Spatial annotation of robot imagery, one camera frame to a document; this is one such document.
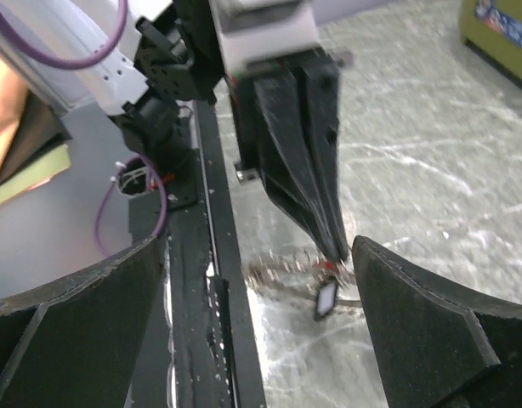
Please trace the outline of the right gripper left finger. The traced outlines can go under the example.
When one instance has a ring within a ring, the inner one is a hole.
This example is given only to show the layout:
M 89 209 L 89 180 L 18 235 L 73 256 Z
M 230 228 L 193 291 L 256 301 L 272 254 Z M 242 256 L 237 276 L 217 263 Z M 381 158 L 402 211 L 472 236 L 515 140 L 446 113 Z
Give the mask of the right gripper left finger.
M 122 407 L 162 275 L 141 241 L 0 299 L 0 407 Z

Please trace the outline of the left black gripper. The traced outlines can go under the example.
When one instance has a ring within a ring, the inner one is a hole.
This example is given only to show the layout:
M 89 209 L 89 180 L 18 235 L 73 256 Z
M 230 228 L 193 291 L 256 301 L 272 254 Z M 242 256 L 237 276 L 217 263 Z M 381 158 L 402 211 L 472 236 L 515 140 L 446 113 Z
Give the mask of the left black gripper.
M 236 171 L 247 177 L 261 173 L 268 197 L 325 258 L 346 259 L 349 248 L 338 199 L 338 92 L 340 68 L 350 54 L 330 53 L 320 43 L 227 76 L 210 2 L 177 1 L 175 7 L 196 55 L 204 59 L 201 67 L 216 69 L 228 83 L 241 155 Z M 253 88 L 259 137 L 253 133 L 253 99 L 248 96 Z

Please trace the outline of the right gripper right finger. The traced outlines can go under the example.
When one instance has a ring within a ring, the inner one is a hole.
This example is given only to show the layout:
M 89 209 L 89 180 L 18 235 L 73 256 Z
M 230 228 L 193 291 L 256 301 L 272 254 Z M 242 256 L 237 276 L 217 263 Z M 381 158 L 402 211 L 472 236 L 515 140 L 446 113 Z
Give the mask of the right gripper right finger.
M 391 407 L 522 407 L 522 305 L 421 268 L 365 236 L 360 300 Z

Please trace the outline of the black key tag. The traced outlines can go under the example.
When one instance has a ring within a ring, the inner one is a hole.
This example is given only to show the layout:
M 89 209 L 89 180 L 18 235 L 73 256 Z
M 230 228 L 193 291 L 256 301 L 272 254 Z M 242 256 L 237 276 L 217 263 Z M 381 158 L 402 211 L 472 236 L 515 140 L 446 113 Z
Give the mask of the black key tag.
M 319 286 L 315 298 L 314 320 L 322 321 L 332 313 L 338 303 L 338 280 L 331 277 Z

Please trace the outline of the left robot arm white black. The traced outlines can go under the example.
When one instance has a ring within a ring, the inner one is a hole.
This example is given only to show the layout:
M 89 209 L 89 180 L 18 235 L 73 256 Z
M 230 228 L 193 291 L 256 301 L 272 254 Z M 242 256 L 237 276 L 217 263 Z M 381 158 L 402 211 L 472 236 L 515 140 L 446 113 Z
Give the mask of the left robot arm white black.
M 167 160 L 179 102 L 227 84 L 236 171 L 330 261 L 347 259 L 338 199 L 341 62 L 310 1 L 0 1 L 16 52 L 74 71 L 127 147 Z

